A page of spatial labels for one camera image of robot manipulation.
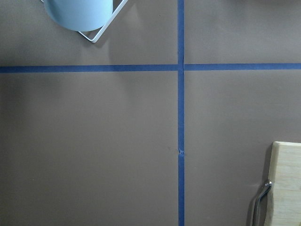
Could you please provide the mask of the light blue cup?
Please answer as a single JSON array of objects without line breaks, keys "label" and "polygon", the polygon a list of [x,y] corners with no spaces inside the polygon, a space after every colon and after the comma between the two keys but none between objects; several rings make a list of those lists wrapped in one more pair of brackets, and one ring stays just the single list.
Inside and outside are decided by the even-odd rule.
[{"label": "light blue cup", "polygon": [[45,0],[47,14],[60,26],[80,32],[105,25],[113,13],[111,0]]}]

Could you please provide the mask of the bamboo cutting board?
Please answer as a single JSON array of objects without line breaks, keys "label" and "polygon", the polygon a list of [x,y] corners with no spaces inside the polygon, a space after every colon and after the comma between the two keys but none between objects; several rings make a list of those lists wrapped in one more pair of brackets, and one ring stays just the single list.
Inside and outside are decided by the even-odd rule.
[{"label": "bamboo cutting board", "polygon": [[301,145],[273,143],[268,179],[265,226],[299,226],[301,224]]}]

